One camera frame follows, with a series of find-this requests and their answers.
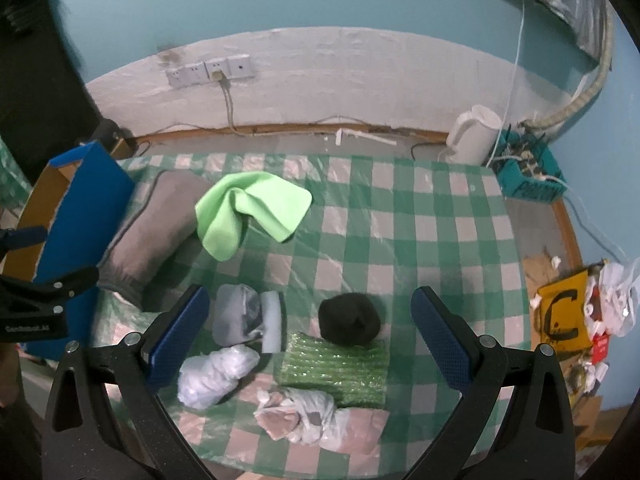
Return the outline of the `grey towel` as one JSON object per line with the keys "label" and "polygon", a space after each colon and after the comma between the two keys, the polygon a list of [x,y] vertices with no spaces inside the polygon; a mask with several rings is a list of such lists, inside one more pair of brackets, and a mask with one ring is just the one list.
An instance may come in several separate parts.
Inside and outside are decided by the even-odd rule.
{"label": "grey towel", "polygon": [[195,232],[195,205],[211,187],[190,171],[160,172],[104,252],[98,285],[140,308],[146,286]]}

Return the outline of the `blue-grey cloth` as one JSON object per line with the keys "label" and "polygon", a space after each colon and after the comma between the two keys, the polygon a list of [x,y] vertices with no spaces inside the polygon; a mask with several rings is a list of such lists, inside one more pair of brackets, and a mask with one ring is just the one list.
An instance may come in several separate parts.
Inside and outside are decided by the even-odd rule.
{"label": "blue-grey cloth", "polygon": [[215,344],[232,347],[260,338],[263,332],[262,303],[258,292],[244,284],[220,286],[213,310]]}

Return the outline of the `green glitter sponge mat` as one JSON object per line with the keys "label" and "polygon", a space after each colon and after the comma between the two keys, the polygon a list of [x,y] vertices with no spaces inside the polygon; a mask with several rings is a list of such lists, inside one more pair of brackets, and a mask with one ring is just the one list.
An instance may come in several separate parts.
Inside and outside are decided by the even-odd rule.
{"label": "green glitter sponge mat", "polygon": [[383,341],[341,347],[297,333],[288,338],[276,377],[279,386],[325,392],[339,408],[384,408],[389,365]]}

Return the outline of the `black knit ball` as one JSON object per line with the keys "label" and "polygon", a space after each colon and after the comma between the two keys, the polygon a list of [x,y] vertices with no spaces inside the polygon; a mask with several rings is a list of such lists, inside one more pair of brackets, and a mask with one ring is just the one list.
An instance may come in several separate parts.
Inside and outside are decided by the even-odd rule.
{"label": "black knit ball", "polygon": [[323,339],[342,347],[367,346],[381,330],[373,302],[360,292],[346,292],[323,300],[318,307]]}

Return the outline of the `blue cardboard box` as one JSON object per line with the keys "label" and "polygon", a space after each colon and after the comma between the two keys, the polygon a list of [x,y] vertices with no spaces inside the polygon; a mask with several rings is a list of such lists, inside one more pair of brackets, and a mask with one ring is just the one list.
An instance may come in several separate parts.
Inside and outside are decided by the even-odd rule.
{"label": "blue cardboard box", "polygon": [[47,239],[12,250],[2,274],[48,284],[97,266],[124,218],[134,181],[98,142],[52,158],[40,174],[17,226],[43,226]]}

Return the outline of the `white plastic bag bundle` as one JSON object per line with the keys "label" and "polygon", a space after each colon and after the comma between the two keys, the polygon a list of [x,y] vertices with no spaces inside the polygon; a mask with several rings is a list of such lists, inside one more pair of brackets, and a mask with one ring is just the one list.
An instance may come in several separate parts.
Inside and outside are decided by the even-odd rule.
{"label": "white plastic bag bundle", "polygon": [[178,400],[192,410],[207,410],[232,393],[259,360],[259,353],[244,344],[191,356],[179,370]]}

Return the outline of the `yellow paper bag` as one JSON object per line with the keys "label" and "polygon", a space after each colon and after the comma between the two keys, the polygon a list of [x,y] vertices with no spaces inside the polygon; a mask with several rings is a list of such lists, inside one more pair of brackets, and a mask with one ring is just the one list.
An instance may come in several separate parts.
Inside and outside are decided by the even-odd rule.
{"label": "yellow paper bag", "polygon": [[538,289],[540,341],[556,353],[582,352],[592,346],[585,322],[588,271]]}

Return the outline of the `white rubbish bags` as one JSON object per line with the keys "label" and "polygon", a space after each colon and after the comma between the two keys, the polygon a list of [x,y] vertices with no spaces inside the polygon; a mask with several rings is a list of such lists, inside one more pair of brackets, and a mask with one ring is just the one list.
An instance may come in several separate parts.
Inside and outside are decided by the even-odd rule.
{"label": "white rubbish bags", "polygon": [[584,303],[588,336],[625,337],[637,322],[639,259],[628,264],[605,262],[596,269],[588,275]]}

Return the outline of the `white foam strip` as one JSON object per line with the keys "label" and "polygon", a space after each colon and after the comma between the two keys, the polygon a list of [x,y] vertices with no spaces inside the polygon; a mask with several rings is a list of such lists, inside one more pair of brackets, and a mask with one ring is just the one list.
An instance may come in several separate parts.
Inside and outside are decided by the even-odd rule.
{"label": "white foam strip", "polygon": [[282,304],[278,292],[263,292],[262,304],[262,353],[275,354],[282,351]]}

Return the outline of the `green checkered tablecloth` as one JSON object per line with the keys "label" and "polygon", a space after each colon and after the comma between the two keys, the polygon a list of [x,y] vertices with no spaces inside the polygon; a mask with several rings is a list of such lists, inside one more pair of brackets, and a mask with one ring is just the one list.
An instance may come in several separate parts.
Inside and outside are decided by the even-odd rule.
{"label": "green checkered tablecloth", "polygon": [[126,160],[122,168],[141,204],[162,170],[209,181],[265,170],[311,192],[304,221],[285,243],[250,223],[241,247],[215,261],[190,237],[156,274],[138,309],[104,292],[93,341],[108,346],[145,330],[192,284],[216,292],[241,283],[281,296],[285,333],[318,332],[322,300],[341,292],[369,295],[380,312],[390,362],[382,385],[390,414],[368,455],[270,439],[254,419],[255,393],[269,387],[280,356],[268,356],[232,397],[205,412],[185,408],[174,388],[160,397],[203,460],[271,477],[376,478],[409,469],[438,434],[459,396],[439,373],[412,322],[410,297],[430,286],[477,333],[500,344],[529,345],[528,301],[506,204],[494,175],[477,166],[367,156],[180,154]]}

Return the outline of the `green microfibre cloth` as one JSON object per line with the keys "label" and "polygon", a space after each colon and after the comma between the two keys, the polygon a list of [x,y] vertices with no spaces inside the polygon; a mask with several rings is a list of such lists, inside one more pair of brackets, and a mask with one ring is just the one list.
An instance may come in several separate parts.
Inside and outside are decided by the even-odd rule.
{"label": "green microfibre cloth", "polygon": [[282,243],[302,223],[311,203],[311,192],[275,174],[227,174],[196,203],[196,232],[209,255],[227,261],[241,245],[247,218]]}

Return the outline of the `teal plastic basket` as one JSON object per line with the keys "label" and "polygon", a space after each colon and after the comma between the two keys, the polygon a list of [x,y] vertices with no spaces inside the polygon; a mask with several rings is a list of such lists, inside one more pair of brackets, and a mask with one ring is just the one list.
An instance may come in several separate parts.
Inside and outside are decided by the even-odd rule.
{"label": "teal plastic basket", "polygon": [[503,130],[491,169],[502,194],[509,198],[553,204],[566,190],[564,176],[544,133],[535,136]]}

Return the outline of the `white electric kettle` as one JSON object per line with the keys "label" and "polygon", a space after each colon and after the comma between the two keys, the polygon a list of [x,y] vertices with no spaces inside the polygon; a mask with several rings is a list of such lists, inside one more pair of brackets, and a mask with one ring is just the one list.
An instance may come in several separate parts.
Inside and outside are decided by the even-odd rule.
{"label": "white electric kettle", "polygon": [[490,108],[476,104],[460,114],[446,139],[446,162],[480,166],[494,146],[502,122]]}

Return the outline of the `white plastic stick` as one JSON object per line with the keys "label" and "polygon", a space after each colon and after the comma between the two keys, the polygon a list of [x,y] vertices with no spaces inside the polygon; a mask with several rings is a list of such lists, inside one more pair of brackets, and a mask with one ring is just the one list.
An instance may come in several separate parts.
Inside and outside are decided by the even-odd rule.
{"label": "white plastic stick", "polygon": [[389,146],[396,146],[397,142],[393,139],[385,139],[382,136],[377,136],[373,133],[368,133],[365,131],[349,129],[349,128],[338,128],[335,133],[335,145],[340,146],[344,139],[348,136],[352,136],[357,139],[364,139],[376,143],[381,143]]}

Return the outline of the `white wall socket strip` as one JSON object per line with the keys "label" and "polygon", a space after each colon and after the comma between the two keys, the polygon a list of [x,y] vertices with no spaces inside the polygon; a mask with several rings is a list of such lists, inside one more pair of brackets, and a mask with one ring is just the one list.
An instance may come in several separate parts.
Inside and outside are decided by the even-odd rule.
{"label": "white wall socket strip", "polygon": [[170,68],[165,70],[165,76],[171,88],[182,89],[209,82],[253,78],[255,71],[248,54],[236,54]]}

